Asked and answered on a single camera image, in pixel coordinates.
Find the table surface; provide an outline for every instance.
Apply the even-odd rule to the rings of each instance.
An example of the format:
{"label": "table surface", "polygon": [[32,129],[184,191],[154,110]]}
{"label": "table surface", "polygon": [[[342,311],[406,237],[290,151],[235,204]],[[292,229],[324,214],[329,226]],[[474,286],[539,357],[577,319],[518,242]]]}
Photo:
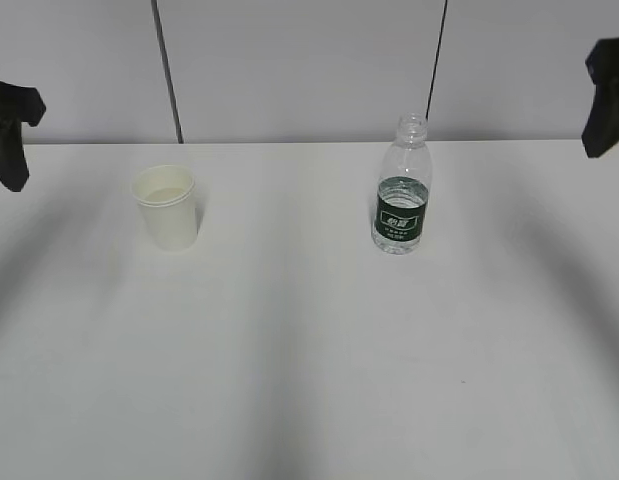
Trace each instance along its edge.
{"label": "table surface", "polygon": [[[432,142],[423,242],[370,238],[386,144],[29,146],[0,186],[0,480],[619,479],[619,147]],[[188,165],[157,250],[129,193]]]}

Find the paper cup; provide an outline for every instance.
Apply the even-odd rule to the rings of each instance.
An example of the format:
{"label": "paper cup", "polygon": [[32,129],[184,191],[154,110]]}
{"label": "paper cup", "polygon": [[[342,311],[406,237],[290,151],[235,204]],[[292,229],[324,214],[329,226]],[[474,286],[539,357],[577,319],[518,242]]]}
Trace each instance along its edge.
{"label": "paper cup", "polygon": [[196,241],[194,186],[191,172],[175,165],[150,168],[134,181],[133,196],[149,234],[160,248],[184,250]]}

